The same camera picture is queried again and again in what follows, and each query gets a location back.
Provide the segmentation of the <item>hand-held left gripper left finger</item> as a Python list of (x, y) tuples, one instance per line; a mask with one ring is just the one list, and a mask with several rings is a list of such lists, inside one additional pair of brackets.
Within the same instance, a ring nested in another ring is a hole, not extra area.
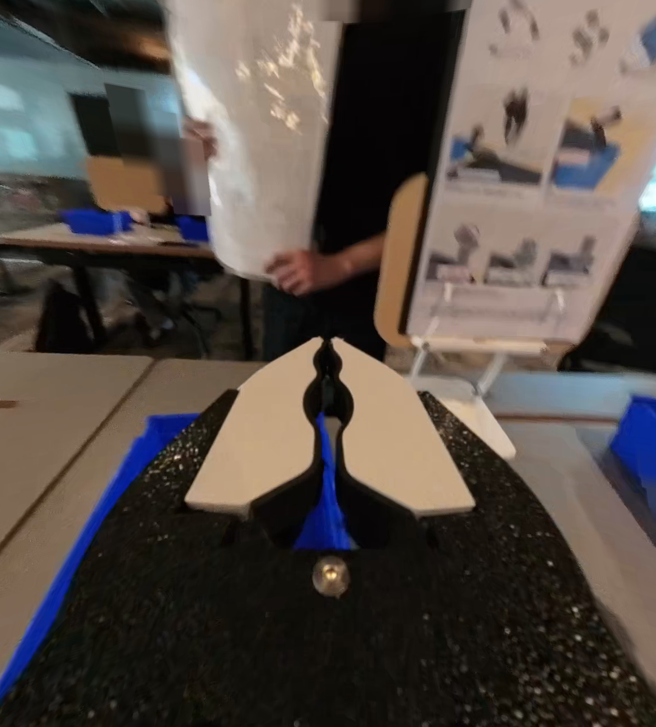
[(299, 493), (297, 481), (321, 463), (323, 343), (314, 337), (240, 385), (185, 496), (189, 508), (248, 518), (280, 490)]

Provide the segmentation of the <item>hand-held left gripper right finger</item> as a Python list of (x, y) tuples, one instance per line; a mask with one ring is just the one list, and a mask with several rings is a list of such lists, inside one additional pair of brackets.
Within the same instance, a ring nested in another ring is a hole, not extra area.
[(342, 433), (348, 475), (417, 517), (473, 510), (475, 499), (413, 386), (346, 341), (334, 338), (332, 347), (352, 401)]

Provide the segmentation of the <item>another person's forearm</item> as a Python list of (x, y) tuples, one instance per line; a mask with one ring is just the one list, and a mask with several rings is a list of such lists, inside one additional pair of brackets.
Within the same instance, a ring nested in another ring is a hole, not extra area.
[(343, 250), (321, 253), (315, 274), (315, 288), (333, 289), (354, 278), (377, 272), (381, 265), (385, 240), (386, 232), (381, 232)]

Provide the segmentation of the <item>dark bag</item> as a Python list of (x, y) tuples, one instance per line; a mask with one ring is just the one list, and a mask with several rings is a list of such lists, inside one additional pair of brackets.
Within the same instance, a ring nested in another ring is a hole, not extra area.
[(100, 306), (92, 293), (72, 292), (51, 279), (45, 289), (33, 343), (35, 353), (87, 355), (108, 340)]

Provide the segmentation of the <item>long work table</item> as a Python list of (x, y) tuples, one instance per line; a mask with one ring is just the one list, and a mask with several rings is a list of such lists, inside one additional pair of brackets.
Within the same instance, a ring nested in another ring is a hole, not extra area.
[(92, 335), (94, 353), (107, 345), (111, 333), (89, 276), (89, 270), (118, 271), (157, 268), (192, 270), (201, 276), (226, 273), (206, 242), (185, 240), (174, 228), (140, 228), (97, 236), (71, 232), (65, 223), (0, 234), (0, 248), (29, 251), (46, 265), (69, 268)]

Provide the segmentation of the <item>glossy white sheet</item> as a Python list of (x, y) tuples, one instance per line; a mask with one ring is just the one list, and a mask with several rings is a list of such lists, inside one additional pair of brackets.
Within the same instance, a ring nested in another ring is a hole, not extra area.
[(342, 23), (317, 1), (164, 2), (186, 114), (212, 127), (209, 234), (219, 262), (265, 282), (308, 249)]

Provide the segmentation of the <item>printed instruction sheet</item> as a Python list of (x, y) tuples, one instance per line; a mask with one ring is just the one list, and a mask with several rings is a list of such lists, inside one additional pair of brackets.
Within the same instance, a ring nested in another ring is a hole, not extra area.
[(577, 343), (656, 163), (656, 1), (472, 2), (405, 332)]

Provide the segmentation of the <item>black monitor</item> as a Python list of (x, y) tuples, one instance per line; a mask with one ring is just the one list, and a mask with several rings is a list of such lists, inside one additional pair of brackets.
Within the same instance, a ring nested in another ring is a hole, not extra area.
[(111, 156), (115, 146), (108, 99), (105, 95), (69, 94), (87, 152), (90, 156)]

